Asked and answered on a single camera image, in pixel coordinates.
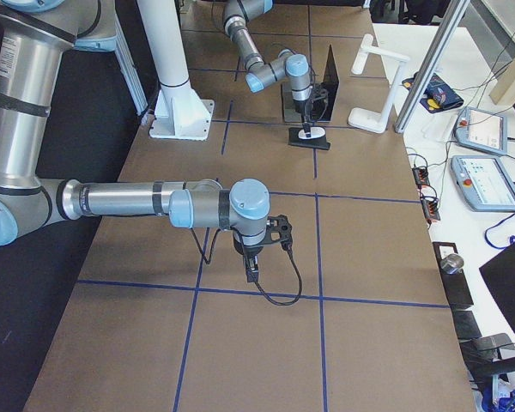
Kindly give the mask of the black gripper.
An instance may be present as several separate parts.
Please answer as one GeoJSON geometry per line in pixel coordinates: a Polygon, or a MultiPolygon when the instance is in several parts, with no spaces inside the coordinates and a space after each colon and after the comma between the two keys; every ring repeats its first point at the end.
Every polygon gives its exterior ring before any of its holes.
{"type": "Polygon", "coordinates": [[[264,245],[257,242],[252,236],[235,233],[233,235],[233,246],[235,251],[244,256],[245,274],[247,282],[259,281],[258,254],[263,250],[264,245]]]}
{"type": "Polygon", "coordinates": [[[307,100],[295,100],[294,101],[295,111],[300,115],[302,129],[300,131],[300,138],[312,138],[312,127],[309,124],[310,114],[312,111],[312,103],[310,99],[307,100]]]}

